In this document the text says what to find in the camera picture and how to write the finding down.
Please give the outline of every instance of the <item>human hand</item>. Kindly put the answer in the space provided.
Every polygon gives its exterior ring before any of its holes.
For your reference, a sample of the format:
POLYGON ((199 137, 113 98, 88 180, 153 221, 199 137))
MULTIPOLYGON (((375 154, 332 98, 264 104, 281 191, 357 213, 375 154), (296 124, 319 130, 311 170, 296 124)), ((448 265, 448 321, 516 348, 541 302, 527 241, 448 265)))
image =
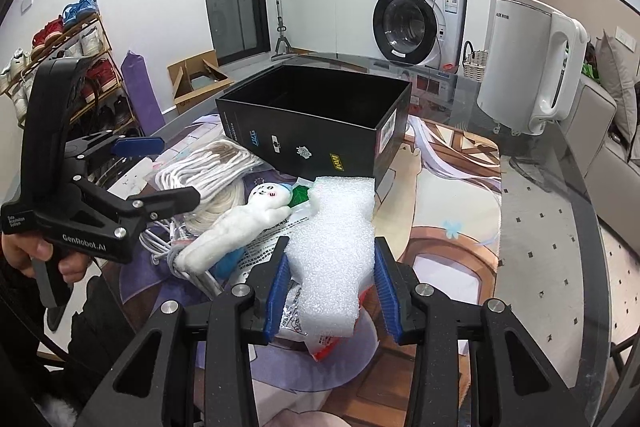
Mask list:
MULTIPOLYGON (((7 262, 27 277, 35 277, 31 258, 48 261, 53 255, 53 245, 37 233, 2 234, 2 253, 7 262)), ((66 283, 79 282, 84 277, 91 258, 83 253, 70 252, 58 264, 58 270, 66 283)))

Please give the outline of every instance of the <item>washing machine door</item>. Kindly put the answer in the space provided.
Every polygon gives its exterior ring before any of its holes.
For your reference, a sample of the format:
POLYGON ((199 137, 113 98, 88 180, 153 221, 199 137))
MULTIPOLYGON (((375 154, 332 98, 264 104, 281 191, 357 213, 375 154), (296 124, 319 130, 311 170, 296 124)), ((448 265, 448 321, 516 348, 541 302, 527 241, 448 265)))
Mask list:
POLYGON ((389 60, 420 64, 436 41, 438 23, 426 0, 378 0, 373 35, 389 60))

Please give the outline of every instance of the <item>packing foam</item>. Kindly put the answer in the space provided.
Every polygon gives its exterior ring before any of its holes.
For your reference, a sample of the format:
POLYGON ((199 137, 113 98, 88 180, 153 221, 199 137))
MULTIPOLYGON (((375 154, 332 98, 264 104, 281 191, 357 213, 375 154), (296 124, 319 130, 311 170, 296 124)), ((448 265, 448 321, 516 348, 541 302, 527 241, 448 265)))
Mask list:
POLYGON ((319 177, 309 189, 315 213, 291 231, 286 250, 309 335, 353 334, 358 296, 373 282, 374 195, 372 178, 319 177))

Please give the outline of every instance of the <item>electric kettle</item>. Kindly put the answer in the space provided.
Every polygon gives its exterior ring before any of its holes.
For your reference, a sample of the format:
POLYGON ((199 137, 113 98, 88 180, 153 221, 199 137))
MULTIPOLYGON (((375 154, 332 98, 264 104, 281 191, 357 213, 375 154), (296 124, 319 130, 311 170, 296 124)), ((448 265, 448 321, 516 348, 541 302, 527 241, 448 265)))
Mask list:
POLYGON ((515 132, 542 134, 571 111, 588 39, 582 24, 547 4, 497 0, 478 106, 515 132))

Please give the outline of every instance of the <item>metal screw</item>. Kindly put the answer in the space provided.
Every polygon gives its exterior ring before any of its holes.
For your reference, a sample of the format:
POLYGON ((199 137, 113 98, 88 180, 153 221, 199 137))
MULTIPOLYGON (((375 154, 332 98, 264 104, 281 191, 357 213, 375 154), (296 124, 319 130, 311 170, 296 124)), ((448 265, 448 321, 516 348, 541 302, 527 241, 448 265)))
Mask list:
POLYGON ((500 299, 489 299, 486 303, 486 307, 494 313, 502 313, 506 306, 500 299))
POLYGON ((178 303, 176 301, 165 301, 160 306, 162 313, 170 315, 178 309, 178 303))
POLYGON ((251 292, 251 286, 248 284, 236 284, 233 288, 231 288, 231 293, 236 297, 244 297, 245 295, 249 295, 251 292))
POLYGON ((422 295, 423 297, 430 297, 431 295, 433 295, 434 291, 435 290, 433 289, 433 286, 427 284, 426 282, 421 282, 415 287, 415 292, 418 295, 422 295))

